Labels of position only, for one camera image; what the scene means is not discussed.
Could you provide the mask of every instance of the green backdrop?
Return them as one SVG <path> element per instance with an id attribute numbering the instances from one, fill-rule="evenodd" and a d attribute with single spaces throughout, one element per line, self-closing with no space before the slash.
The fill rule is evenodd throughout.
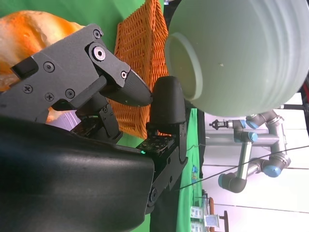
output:
<path id="1" fill-rule="evenodd" d="M 117 24 L 138 9 L 144 0 L 0 0 L 0 17 L 21 10 L 45 11 L 60 16 L 80 25 L 98 24 L 103 33 L 103 40 L 110 51 L 114 51 Z M 197 139 L 197 110 L 193 109 L 188 125 L 187 147 L 196 146 L 187 153 L 189 159 L 182 174 L 182 186 L 192 181 L 193 165 L 199 167 Z M 136 147 L 142 140 L 125 134 L 120 145 Z M 201 184 L 190 186 L 180 191 L 177 232 L 190 230 L 190 206 L 198 201 L 201 204 Z M 134 232 L 148 232 L 150 216 L 145 217 L 142 225 Z"/>

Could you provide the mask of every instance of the black screw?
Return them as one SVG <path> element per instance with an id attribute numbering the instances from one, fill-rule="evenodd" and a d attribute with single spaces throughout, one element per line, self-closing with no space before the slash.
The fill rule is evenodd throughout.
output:
<path id="1" fill-rule="evenodd" d="M 99 32 L 99 30 L 95 29 L 93 31 L 93 35 L 95 36 L 96 39 L 100 38 L 101 37 L 101 32 Z"/>
<path id="2" fill-rule="evenodd" d="M 32 86 L 30 86 L 30 85 L 24 85 L 23 86 L 23 92 L 24 93 L 32 93 L 32 91 L 33 91 Z"/>
<path id="3" fill-rule="evenodd" d="M 121 72 L 121 77 L 124 78 L 124 79 L 126 79 L 126 72 L 125 72 L 125 71 L 122 71 L 122 72 Z"/>
<path id="4" fill-rule="evenodd" d="M 66 97 L 68 98 L 68 99 L 72 99 L 72 98 L 74 98 L 75 97 L 75 92 L 74 92 L 74 90 L 73 89 L 67 89 L 66 90 Z"/>
<path id="5" fill-rule="evenodd" d="M 54 96 L 52 93 L 45 94 L 45 100 L 47 100 L 48 102 L 51 102 L 53 99 L 54 99 Z"/>
<path id="6" fill-rule="evenodd" d="M 45 62 L 43 67 L 44 70 L 47 71 L 48 73 L 52 73 L 55 70 L 55 67 L 51 62 Z"/>
<path id="7" fill-rule="evenodd" d="M 153 188 L 151 190 L 151 194 L 150 194 L 150 202 L 155 202 L 156 199 L 158 198 L 158 190 L 156 188 Z"/>

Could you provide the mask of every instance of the black plastic housing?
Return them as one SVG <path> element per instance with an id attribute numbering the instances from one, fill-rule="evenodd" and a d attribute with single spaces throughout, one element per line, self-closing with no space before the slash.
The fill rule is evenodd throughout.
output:
<path id="1" fill-rule="evenodd" d="M 154 163 L 140 150 L 0 124 L 1 232 L 126 232 L 144 221 Z"/>

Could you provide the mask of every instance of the wire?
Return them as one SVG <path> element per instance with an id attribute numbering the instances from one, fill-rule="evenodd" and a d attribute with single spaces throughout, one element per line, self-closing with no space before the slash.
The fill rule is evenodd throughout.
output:
<path id="1" fill-rule="evenodd" d="M 194 147 L 199 147 L 199 146 L 206 146 L 205 144 L 199 144 L 199 145 L 192 145 L 187 151 L 190 151 Z"/>
<path id="2" fill-rule="evenodd" d="M 225 173 L 225 172 L 227 172 L 227 171 L 233 170 L 233 169 L 238 168 L 238 167 L 240 167 L 240 166 L 242 166 L 242 165 L 245 165 L 245 164 L 247 164 L 247 163 L 250 163 L 250 162 L 252 162 L 252 161 L 254 161 L 254 160 L 261 159 L 261 158 L 265 158 L 265 157 L 268 157 L 268 156 L 271 156 L 271 155 L 274 155 L 274 154 L 278 154 L 278 153 L 281 153 L 281 152 L 292 151 L 292 150 L 302 149 L 302 148 L 306 148 L 306 147 L 309 147 L 309 145 L 307 145 L 307 146 L 295 147 L 295 148 L 290 148 L 290 149 L 286 149 L 286 150 L 283 150 L 283 151 L 277 151 L 277 152 L 270 153 L 270 154 L 268 154 L 268 155 L 264 155 L 264 156 L 261 156 L 261 157 L 258 157 L 258 158 L 254 158 L 254 159 L 250 160 L 249 162 L 242 163 L 242 164 L 240 164 L 240 165 L 238 165 L 238 166 L 235 166 L 235 167 L 226 169 L 226 170 L 224 170 L 224 171 L 222 171 L 222 172 L 219 172 L 219 173 L 217 173 L 217 174 L 208 176 L 208 177 L 203 178 L 203 179 L 201 179 L 201 180 L 198 180 L 198 181 L 196 181 L 196 182 L 194 182 L 194 183 L 192 183 L 192 184 L 190 184 L 190 185 L 186 185 L 186 186 L 183 186 L 183 187 L 181 187 L 181 188 L 179 188 L 179 189 L 176 189 L 175 191 L 180 191 L 181 189 L 184 189 L 184 188 L 187 188 L 187 187 L 189 187 L 189 186 L 195 185 L 195 184 L 197 184 L 197 183 L 199 183 L 199 182 L 202 182 L 202 181 L 204 181 L 204 180 L 208 180 L 208 179 L 213 178 L 213 177 L 215 177 L 215 176 L 218 176 L 218 175 L 220 175 L 220 174 L 222 174 L 222 173 Z"/>

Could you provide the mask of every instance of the blue joint cap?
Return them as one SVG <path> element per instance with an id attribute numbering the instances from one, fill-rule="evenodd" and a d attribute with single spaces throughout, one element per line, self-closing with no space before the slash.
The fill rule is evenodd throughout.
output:
<path id="1" fill-rule="evenodd" d="M 240 123 L 243 128 L 246 128 L 246 120 L 240 120 Z"/>
<path id="2" fill-rule="evenodd" d="M 223 178 L 223 173 L 219 176 L 219 178 L 218 178 L 218 184 L 219 184 L 219 186 L 220 187 L 222 187 L 222 178 Z"/>
<path id="3" fill-rule="evenodd" d="M 257 141 L 257 138 L 258 138 L 257 133 L 249 132 L 248 136 L 249 136 L 249 139 L 250 139 L 251 142 L 256 142 Z"/>
<path id="4" fill-rule="evenodd" d="M 242 140 L 234 138 L 235 143 L 242 143 Z"/>
<path id="5" fill-rule="evenodd" d="M 281 174 L 281 169 L 274 165 L 268 165 L 264 167 L 263 172 L 269 177 L 278 177 Z"/>
<path id="6" fill-rule="evenodd" d="M 256 125 L 254 122 L 251 122 L 251 121 L 246 121 L 246 123 L 247 123 L 247 125 L 250 127 L 250 128 L 252 128 L 252 129 L 257 129 L 257 128 L 259 128 L 259 126 L 258 125 Z"/>

